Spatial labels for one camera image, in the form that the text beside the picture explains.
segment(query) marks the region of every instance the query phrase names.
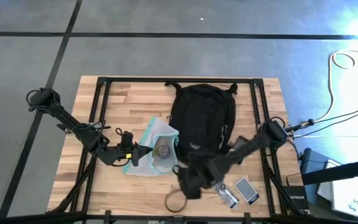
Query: black backpack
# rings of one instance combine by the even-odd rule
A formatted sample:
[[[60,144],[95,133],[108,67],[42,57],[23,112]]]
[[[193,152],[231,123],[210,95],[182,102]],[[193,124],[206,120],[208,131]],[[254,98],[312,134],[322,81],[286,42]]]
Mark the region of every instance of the black backpack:
[[[179,131],[179,142],[175,146],[178,159],[189,163],[189,152],[200,154],[226,154],[227,145],[236,120],[237,84],[228,90],[208,84],[197,84],[182,88],[173,85],[177,96],[172,104],[169,125]]]

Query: backpack strap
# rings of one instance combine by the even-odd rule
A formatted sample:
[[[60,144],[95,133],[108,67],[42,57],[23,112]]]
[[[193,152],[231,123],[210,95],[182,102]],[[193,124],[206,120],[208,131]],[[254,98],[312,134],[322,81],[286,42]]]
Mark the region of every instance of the backpack strap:
[[[175,87],[175,89],[177,89],[177,94],[181,90],[181,86],[177,82],[172,82],[172,81],[165,82],[165,86],[169,86],[169,85],[172,85],[173,87]]]
[[[238,89],[239,87],[237,86],[237,84],[236,83],[233,83],[231,86],[230,86],[230,88],[228,89],[228,90],[225,90],[226,92],[228,92],[228,93],[231,93],[231,94],[237,94],[237,89]]]

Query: ziplock bag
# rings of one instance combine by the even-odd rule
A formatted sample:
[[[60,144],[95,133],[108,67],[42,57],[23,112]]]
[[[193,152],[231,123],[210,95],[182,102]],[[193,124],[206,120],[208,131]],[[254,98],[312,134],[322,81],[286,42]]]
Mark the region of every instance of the ziplock bag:
[[[152,147],[153,151],[139,159],[139,166],[132,162],[124,166],[124,173],[129,175],[156,176],[172,171],[178,164],[174,144],[178,142],[179,132],[159,118],[153,117],[145,130],[139,144]]]

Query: wooden table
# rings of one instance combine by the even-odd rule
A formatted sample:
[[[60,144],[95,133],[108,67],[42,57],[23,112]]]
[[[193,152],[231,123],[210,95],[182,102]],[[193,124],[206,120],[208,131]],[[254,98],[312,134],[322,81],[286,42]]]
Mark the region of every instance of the wooden table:
[[[96,76],[82,76],[81,78],[72,112],[72,115],[80,122],[88,121],[97,78]],[[287,122],[279,80],[264,78],[264,83],[270,116],[279,116]],[[194,83],[180,84],[187,86]],[[230,84],[215,83],[213,85],[228,89]],[[151,117],[158,116],[167,121],[174,98],[174,87],[164,86],[163,83],[113,83],[106,110],[106,125],[112,126],[112,128],[103,131],[103,134],[111,140],[110,145],[116,145],[120,136],[114,130],[121,128],[132,132],[134,140],[139,142]],[[257,98],[260,117],[263,121],[259,91],[257,91]],[[235,96],[235,99],[237,105],[236,125],[231,140],[235,141],[238,135],[252,138],[256,130],[249,84],[239,84],[238,95]],[[48,204],[49,210],[55,208],[73,187],[81,151],[81,143],[73,134],[67,134]],[[277,157],[283,183],[285,183],[287,175],[300,172],[295,150],[289,143],[278,150]],[[234,184],[244,176],[260,195],[260,198],[252,205],[248,205],[240,198],[234,188]],[[302,185],[300,175],[293,175],[289,178],[292,185]],[[242,217],[244,212],[249,212],[252,217],[269,216],[259,152],[254,152],[245,158],[240,166],[233,166],[224,182],[241,199],[236,208],[230,209],[214,190],[203,189],[202,198],[189,200],[181,214],[186,216]],[[98,160],[88,213],[102,215],[105,210],[111,210],[115,215],[173,215],[164,207],[164,198],[171,190],[177,188],[177,177],[174,174],[158,177],[124,175],[121,168],[106,166]],[[280,213],[277,191],[273,185],[272,188],[275,210]],[[82,189],[78,210],[81,210],[83,194],[84,190]],[[178,204],[183,203],[183,197],[173,198],[173,200],[177,200]]]

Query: white cable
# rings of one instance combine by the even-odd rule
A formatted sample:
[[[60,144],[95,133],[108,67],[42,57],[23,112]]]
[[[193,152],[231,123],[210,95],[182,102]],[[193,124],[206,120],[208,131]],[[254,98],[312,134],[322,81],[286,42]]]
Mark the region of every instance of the white cable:
[[[358,138],[358,136],[345,136],[345,135],[315,135],[315,136],[302,136],[294,135],[293,137],[298,138]]]
[[[342,68],[342,69],[346,69],[346,70],[351,69],[356,65],[356,60],[351,55],[349,55],[349,53],[358,53],[358,50],[338,50],[338,51],[332,53],[329,56],[329,62],[328,62],[328,92],[329,92],[329,96],[331,97],[331,103],[329,104],[329,108],[328,108],[327,112],[324,115],[322,115],[322,117],[317,119],[315,121],[315,123],[317,123],[318,121],[321,121],[322,119],[327,117],[327,115],[329,114],[329,112],[331,112],[331,110],[332,110],[332,108],[334,106],[335,100],[334,100],[333,89],[331,88],[332,63],[334,62],[334,64],[336,66],[338,66],[339,68]],[[352,65],[349,66],[349,67],[345,67],[343,65],[338,64],[338,62],[336,61],[336,56],[337,55],[344,55],[346,57],[349,57],[352,60]]]

